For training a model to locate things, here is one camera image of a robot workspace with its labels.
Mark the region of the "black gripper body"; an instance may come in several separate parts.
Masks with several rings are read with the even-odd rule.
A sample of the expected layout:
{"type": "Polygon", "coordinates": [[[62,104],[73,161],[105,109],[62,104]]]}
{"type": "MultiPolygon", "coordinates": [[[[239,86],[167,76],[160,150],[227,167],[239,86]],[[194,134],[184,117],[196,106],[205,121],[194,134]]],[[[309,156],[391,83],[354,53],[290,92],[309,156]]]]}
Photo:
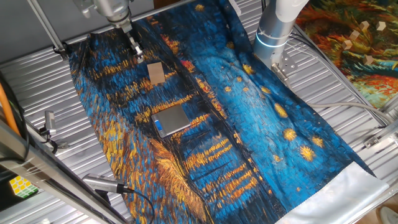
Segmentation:
{"type": "Polygon", "coordinates": [[[140,45],[135,41],[135,39],[132,35],[132,25],[130,23],[125,23],[121,26],[121,28],[122,28],[123,32],[125,33],[125,35],[127,36],[131,48],[137,54],[141,54],[142,49],[141,49],[140,45]]]}

